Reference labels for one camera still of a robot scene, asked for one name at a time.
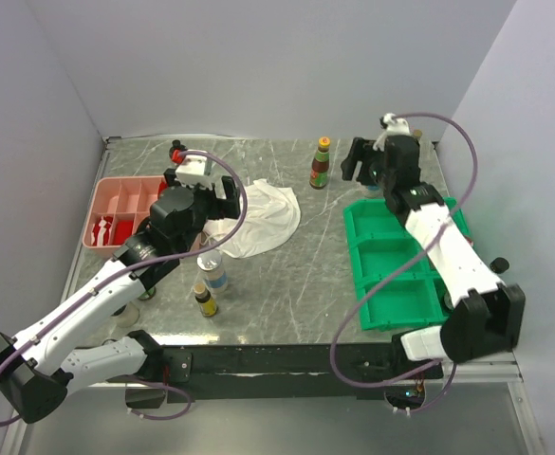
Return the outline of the red sauce bottle yellow cap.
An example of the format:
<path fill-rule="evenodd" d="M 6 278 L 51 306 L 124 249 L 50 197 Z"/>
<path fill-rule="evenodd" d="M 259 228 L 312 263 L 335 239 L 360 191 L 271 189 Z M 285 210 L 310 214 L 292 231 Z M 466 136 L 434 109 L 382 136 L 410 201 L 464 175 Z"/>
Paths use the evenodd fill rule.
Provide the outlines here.
<path fill-rule="evenodd" d="M 329 170 L 329 148 L 330 138 L 327 136 L 320 137 L 317 149 L 311 164 L 311 173 L 309 176 L 309 185 L 316 190 L 323 189 L 327 184 Z"/>

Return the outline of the dark sauce bottle black cap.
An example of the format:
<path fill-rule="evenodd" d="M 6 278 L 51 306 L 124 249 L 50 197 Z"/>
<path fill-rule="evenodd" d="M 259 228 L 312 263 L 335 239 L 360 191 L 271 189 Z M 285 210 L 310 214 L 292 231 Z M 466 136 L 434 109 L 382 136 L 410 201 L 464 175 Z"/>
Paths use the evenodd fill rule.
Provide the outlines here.
<path fill-rule="evenodd" d="M 498 275 L 504 274 L 509 268 L 509 261 L 503 257 L 495 258 L 490 264 L 483 263 L 479 258 L 471 258 L 453 265 L 440 265 L 436 270 L 443 281 L 444 306 L 452 311 L 461 299 L 469 296 L 470 289 L 480 294 L 494 291 L 502 281 Z"/>

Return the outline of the silver lid blue label jar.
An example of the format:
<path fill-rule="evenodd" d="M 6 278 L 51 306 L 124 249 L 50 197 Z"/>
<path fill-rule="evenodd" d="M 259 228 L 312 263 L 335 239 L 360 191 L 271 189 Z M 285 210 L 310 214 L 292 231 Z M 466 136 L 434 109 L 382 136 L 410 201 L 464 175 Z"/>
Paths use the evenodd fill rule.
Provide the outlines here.
<path fill-rule="evenodd" d="M 368 185 L 362 187 L 363 194 L 367 198 L 381 198 L 382 197 L 382 189 L 379 185 Z"/>

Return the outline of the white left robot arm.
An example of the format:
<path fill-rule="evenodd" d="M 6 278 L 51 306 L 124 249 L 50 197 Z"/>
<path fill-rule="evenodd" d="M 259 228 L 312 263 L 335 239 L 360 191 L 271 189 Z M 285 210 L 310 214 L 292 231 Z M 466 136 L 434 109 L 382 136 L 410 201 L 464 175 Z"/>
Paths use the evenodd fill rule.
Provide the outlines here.
<path fill-rule="evenodd" d="M 179 165 L 166 180 L 138 230 L 87 284 L 27 329 L 12 337 L 0 333 L 0 392 L 19 419 L 36 423 L 69 395 L 107 379 L 151 383 L 162 376 L 164 348 L 143 330 L 97 348 L 78 345 L 182 259 L 195 256 L 194 241 L 208 221 L 228 218 L 242 226 L 247 196 L 232 169 L 220 175 Z"/>

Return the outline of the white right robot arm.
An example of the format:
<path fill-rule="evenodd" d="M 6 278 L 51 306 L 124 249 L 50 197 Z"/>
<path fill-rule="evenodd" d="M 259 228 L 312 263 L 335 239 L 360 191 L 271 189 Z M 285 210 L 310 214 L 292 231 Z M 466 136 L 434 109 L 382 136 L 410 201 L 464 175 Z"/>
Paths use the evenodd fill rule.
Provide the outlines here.
<path fill-rule="evenodd" d="M 513 350 L 519 341 L 526 296 L 505 284 L 475 253 L 431 184 L 422 181 L 420 145 L 403 133 L 381 142 L 356 137 L 342 162 L 342 178 L 377 185 L 387 209 L 426 254 L 453 306 L 446 321 L 399 337 L 389 354 L 391 371 L 410 377 L 422 360 L 466 363 Z"/>

